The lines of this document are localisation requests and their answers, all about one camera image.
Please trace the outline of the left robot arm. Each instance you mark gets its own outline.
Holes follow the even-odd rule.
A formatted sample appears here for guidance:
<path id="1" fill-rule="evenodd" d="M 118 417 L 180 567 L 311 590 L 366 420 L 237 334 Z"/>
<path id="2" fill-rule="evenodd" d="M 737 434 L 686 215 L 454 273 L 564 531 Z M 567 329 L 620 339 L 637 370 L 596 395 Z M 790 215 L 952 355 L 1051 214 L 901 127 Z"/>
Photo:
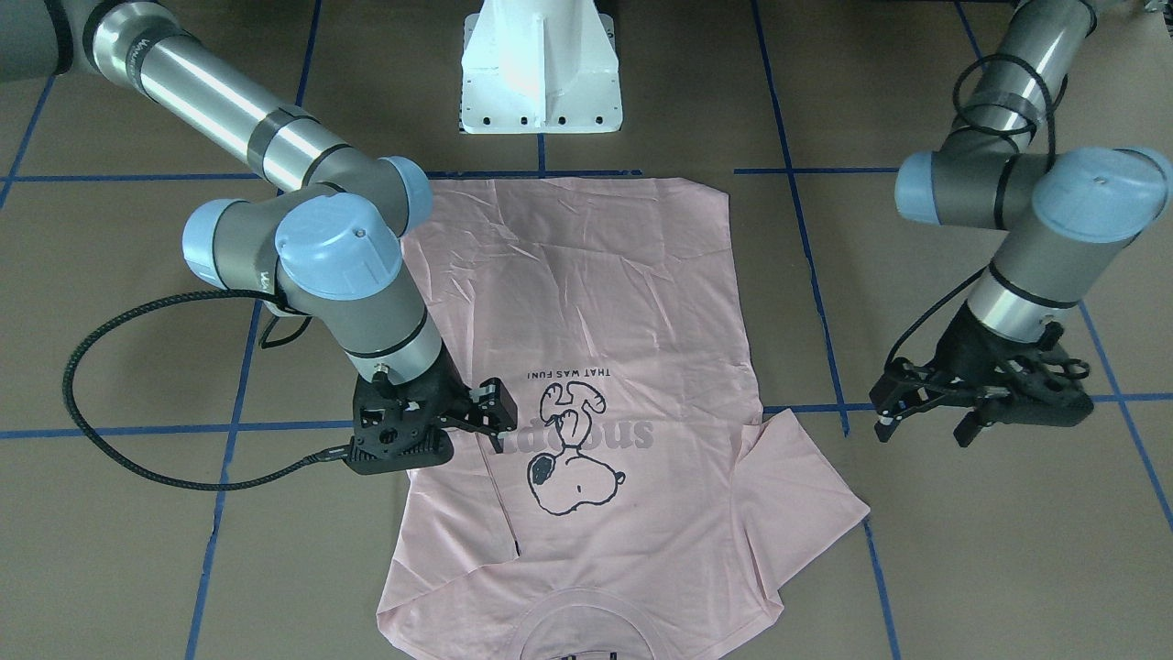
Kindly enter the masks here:
<path id="1" fill-rule="evenodd" d="M 1004 231 L 965 293 L 934 356 L 915 365 L 891 349 L 872 386 L 874 431 L 891 438 L 904 419 L 963 408 L 954 429 L 969 445 L 994 424 L 1072 427 L 1094 404 L 1089 363 L 1063 349 L 1063 319 L 1123 249 L 1169 207 L 1169 161 L 1147 148 L 1057 154 L 1055 113 L 1069 67 L 1098 25 L 1093 1 L 1021 1 L 998 50 L 952 88 L 943 145 L 913 154 L 893 198 L 906 220 Z"/>

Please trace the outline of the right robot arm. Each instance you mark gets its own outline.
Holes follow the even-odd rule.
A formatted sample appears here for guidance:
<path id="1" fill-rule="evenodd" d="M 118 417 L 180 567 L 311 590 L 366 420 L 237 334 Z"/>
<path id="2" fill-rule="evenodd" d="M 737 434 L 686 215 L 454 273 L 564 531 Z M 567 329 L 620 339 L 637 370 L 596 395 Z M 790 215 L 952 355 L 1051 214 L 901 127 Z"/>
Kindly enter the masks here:
<path id="1" fill-rule="evenodd" d="M 502 451 L 517 426 L 515 401 L 499 379 L 465 385 L 404 260 L 404 237 L 433 209 L 422 169 L 399 156 L 361 154 L 213 55 L 155 1 L 4 2 L 6 83 L 74 70 L 155 102 L 280 192 L 194 210 L 181 252 L 208 290 L 138 305 L 72 351 L 66 409 L 101 451 L 170 484 L 91 428 L 74 379 L 84 354 L 115 327 L 213 298 L 256 298 L 277 317 L 319 319 L 355 367 L 350 442 L 306 456 L 298 468 L 334 460 L 357 475 L 439 467 L 453 458 L 452 429 L 484 435 Z"/>

